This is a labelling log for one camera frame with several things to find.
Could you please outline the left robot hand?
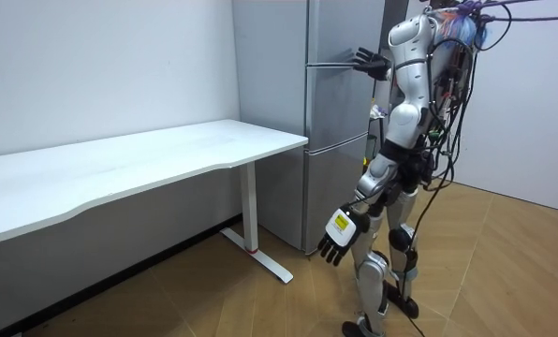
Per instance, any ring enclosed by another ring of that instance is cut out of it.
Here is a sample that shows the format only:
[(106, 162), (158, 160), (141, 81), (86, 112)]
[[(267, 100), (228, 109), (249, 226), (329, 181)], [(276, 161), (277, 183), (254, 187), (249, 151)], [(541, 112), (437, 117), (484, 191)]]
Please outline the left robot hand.
[(362, 233), (370, 228), (366, 213), (358, 213), (345, 204), (337, 209), (325, 225), (325, 234), (317, 245), (320, 255), (327, 263), (338, 266)]

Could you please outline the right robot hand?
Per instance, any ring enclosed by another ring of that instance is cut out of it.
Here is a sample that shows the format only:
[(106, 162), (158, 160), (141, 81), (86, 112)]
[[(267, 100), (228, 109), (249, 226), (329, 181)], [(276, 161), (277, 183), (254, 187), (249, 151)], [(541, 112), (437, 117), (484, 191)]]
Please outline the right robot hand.
[(366, 73), (377, 81), (390, 81), (392, 62), (380, 52), (372, 52), (362, 47), (358, 48), (353, 60), (353, 68)]

